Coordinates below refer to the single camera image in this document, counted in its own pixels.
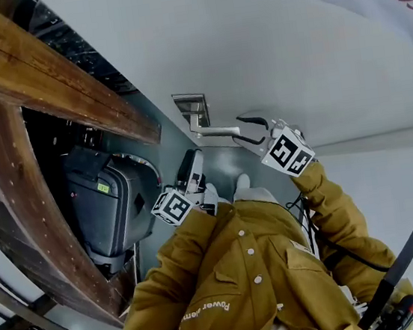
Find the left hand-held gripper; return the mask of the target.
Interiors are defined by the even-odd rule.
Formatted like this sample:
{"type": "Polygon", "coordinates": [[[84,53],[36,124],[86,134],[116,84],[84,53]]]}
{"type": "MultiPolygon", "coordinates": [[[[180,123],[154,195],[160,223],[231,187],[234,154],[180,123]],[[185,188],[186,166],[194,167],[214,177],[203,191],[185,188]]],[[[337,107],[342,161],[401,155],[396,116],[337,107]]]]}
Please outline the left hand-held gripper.
{"type": "Polygon", "coordinates": [[[205,204],[203,166],[203,151],[187,150],[177,172],[177,181],[165,187],[151,214],[172,226],[180,226],[193,208],[210,214],[209,205],[205,204]]]}

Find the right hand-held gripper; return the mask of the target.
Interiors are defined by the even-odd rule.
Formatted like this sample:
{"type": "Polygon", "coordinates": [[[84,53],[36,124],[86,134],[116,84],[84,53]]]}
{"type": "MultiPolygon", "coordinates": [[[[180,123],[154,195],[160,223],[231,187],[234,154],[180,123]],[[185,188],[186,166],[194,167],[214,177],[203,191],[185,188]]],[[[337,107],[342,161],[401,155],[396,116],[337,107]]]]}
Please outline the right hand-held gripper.
{"type": "MultiPolygon", "coordinates": [[[[267,128],[269,124],[262,117],[241,117],[236,120],[267,128]]],[[[261,163],[291,177],[299,177],[315,160],[315,152],[306,143],[303,135],[291,128],[284,120],[272,120],[269,137],[253,139],[234,136],[233,141],[252,153],[263,152],[261,163]]]]}

